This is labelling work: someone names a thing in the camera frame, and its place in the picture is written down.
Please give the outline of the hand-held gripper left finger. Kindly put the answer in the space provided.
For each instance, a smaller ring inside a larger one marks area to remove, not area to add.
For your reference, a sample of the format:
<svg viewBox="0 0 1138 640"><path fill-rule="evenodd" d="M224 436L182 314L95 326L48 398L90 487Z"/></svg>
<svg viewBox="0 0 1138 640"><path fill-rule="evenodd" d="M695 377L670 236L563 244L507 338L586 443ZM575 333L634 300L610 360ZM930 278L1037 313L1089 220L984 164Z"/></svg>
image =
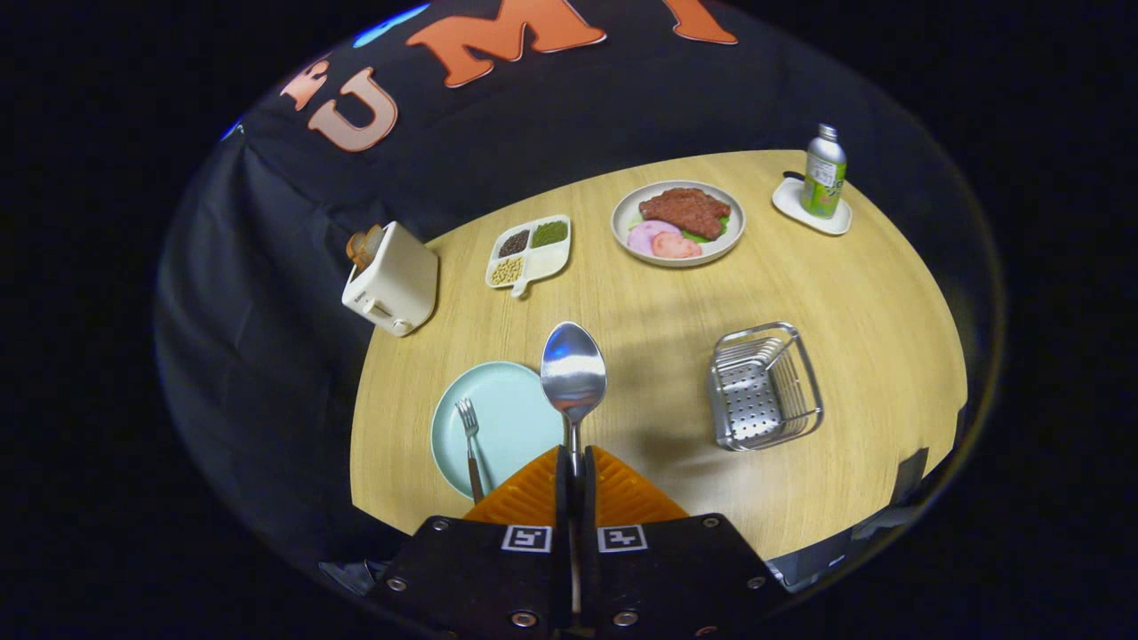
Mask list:
<svg viewBox="0 0 1138 640"><path fill-rule="evenodd" d="M366 604L418 639L554 639L574 620L568 454L549 454L549 525L428 517Z"/></svg>

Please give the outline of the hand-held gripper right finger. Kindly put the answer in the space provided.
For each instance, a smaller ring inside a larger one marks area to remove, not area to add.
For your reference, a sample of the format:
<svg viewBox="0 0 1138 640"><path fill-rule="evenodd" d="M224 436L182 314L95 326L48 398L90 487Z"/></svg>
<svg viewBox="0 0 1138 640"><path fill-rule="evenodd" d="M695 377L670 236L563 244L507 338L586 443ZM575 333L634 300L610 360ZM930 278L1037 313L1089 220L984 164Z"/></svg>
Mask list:
<svg viewBox="0 0 1138 640"><path fill-rule="evenodd" d="M582 462L582 623L597 639L748 639L791 594L720 512L601 522L601 450Z"/></svg>

